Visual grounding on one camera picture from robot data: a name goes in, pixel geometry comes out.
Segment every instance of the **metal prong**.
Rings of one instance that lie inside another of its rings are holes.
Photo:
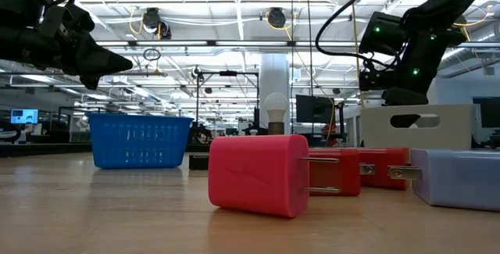
[[[321,191],[321,192],[331,192],[331,193],[339,193],[341,192],[338,188],[333,187],[325,187],[325,188],[304,188],[308,191]]]
[[[375,174],[375,164],[359,164],[359,174],[360,175],[374,175]]]
[[[412,166],[389,166],[391,179],[419,180],[422,179],[422,170]]]
[[[323,163],[338,163],[339,159],[328,159],[322,157],[302,157],[302,159],[311,162],[323,162]]]

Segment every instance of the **pillar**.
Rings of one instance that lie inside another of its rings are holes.
[[[259,70],[260,86],[260,127],[268,127],[269,117],[263,108],[264,101],[269,94],[280,92],[290,100],[289,64],[287,54],[262,54]],[[284,133],[290,134],[290,106],[284,114]]]

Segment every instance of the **pink power adapter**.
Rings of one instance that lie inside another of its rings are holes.
[[[216,138],[209,153],[210,202],[296,217],[309,201],[308,156],[307,139],[301,135]]]

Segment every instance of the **black monitor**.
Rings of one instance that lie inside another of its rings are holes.
[[[226,128],[226,136],[238,135],[238,129],[236,128]]]
[[[483,128],[500,128],[500,98],[474,98],[480,105],[481,125]]]
[[[331,122],[333,109],[329,98],[308,95],[296,95],[295,98],[297,99],[297,122]]]

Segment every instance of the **light bulb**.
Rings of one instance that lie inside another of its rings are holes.
[[[269,122],[283,122],[287,107],[287,97],[280,92],[271,93],[264,101],[264,109],[266,109],[269,116]]]

